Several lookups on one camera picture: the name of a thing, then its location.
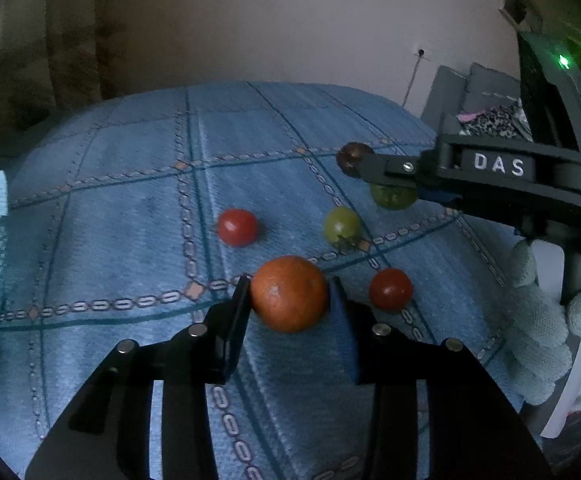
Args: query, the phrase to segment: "red tomato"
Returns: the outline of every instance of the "red tomato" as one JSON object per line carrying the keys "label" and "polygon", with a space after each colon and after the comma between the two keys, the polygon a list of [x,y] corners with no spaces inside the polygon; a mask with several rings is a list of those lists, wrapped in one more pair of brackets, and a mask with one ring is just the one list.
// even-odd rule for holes
{"label": "red tomato", "polygon": [[219,238],[226,245],[243,247],[252,244],[257,231],[257,219],[245,209],[226,209],[219,217]]}
{"label": "red tomato", "polygon": [[413,298],[413,283],[399,269],[384,269],[370,282],[370,301],[386,312],[401,312]]}

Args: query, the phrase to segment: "metal screw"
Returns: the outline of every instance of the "metal screw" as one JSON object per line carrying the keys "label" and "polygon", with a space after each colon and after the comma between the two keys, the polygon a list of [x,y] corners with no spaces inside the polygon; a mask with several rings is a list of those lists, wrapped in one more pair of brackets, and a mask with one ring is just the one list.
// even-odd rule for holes
{"label": "metal screw", "polygon": [[451,352],[461,352],[464,349],[464,344],[454,337],[446,339],[446,348]]}
{"label": "metal screw", "polygon": [[193,337],[202,337],[206,332],[208,332],[208,327],[203,323],[195,323],[188,327],[188,333]]}
{"label": "metal screw", "polygon": [[133,348],[135,348],[136,345],[137,343],[135,343],[132,339],[125,339],[117,343],[117,352],[120,354],[127,354]]}
{"label": "metal screw", "polygon": [[391,330],[392,329],[390,328],[390,326],[387,325],[386,323],[376,323],[372,327],[372,333],[380,337],[390,334]]}

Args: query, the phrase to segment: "hand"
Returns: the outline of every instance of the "hand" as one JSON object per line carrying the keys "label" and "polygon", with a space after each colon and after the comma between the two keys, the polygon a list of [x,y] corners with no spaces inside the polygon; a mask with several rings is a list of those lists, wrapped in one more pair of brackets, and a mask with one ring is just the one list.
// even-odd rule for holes
{"label": "hand", "polygon": [[[581,293],[570,302],[566,315],[566,309],[539,288],[537,263],[526,240],[512,251],[509,278],[506,300],[512,326],[506,339],[513,387],[529,404],[542,404],[572,366],[565,341],[569,330],[581,337]],[[579,410],[581,389],[571,408]]]}

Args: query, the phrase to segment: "denim patterned fabric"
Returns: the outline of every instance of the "denim patterned fabric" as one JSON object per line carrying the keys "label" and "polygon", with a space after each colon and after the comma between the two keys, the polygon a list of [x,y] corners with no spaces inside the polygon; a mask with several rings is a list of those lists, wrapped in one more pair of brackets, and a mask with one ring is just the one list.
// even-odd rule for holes
{"label": "denim patterned fabric", "polygon": [[[500,263],[518,238],[435,203],[379,208],[366,184],[337,168],[334,155],[351,140],[413,154],[431,147],[434,134],[363,91],[231,82],[96,105],[49,128],[32,151],[0,160],[10,186],[0,315],[7,464],[23,476],[49,427],[119,340],[170,338],[229,296],[237,276],[283,254],[339,275],[358,301],[368,301],[379,270],[405,270],[413,301],[400,315],[377,316],[418,340],[462,339],[519,408],[501,352],[508,318],[497,302],[506,282]],[[339,205],[363,219],[363,240],[346,255],[321,234]],[[264,226],[251,246],[218,240],[214,224],[229,207],[252,211]],[[359,477],[372,389],[350,384],[335,338],[329,317],[282,335],[251,316],[234,377],[208,386],[222,480]],[[422,394],[421,478],[426,409]],[[159,426],[155,403],[155,479]]]}

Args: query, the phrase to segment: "tangerine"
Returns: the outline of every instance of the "tangerine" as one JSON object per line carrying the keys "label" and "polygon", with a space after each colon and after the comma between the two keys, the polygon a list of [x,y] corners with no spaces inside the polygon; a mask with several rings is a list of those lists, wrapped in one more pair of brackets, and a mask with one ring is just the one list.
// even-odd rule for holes
{"label": "tangerine", "polygon": [[251,282],[253,310],[277,332],[297,333],[317,324],[328,308],[321,270],[299,256],[266,262]]}

